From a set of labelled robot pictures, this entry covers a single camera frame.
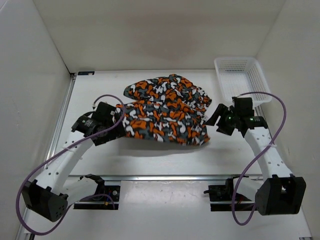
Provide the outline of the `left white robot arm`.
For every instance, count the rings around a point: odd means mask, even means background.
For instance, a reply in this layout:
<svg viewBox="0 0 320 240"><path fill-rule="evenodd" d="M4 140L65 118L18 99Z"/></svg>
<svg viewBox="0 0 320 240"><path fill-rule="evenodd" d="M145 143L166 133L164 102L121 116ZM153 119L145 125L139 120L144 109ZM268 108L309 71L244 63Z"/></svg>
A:
<svg viewBox="0 0 320 240"><path fill-rule="evenodd" d="M103 198L105 181L98 175L87 174L73 183L66 181L87 150L120 137L124 112L123 105L100 102L96 110L80 116L62 150L41 165L42 171L34 179L28 176L24 180L16 199L23 199L28 209L56 222L74 203Z"/></svg>

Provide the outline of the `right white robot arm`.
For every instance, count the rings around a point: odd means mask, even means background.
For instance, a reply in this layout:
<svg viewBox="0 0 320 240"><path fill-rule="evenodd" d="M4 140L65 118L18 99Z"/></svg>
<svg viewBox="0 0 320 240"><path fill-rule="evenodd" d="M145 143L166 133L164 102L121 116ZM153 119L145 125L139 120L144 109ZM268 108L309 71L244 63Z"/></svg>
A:
<svg viewBox="0 0 320 240"><path fill-rule="evenodd" d="M243 196L262 216L298 214L307 186L304 178L285 165L265 118L255 115L252 98L232 100L231 106L220 103L206 122L227 136L238 130L254 153L239 176L226 180L224 193L231 200L231 210L236 210L236 202Z"/></svg>

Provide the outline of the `camouflage patterned shorts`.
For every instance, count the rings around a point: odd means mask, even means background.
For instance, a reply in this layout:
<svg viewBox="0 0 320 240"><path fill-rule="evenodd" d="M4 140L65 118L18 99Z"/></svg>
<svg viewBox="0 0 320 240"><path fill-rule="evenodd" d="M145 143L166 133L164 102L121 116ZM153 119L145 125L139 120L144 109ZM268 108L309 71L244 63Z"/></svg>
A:
<svg viewBox="0 0 320 240"><path fill-rule="evenodd" d="M128 85L123 94L132 102L116 105L114 120L124 115L128 138L201 146L210 140L206 111L212 103L204 89L177 74Z"/></svg>

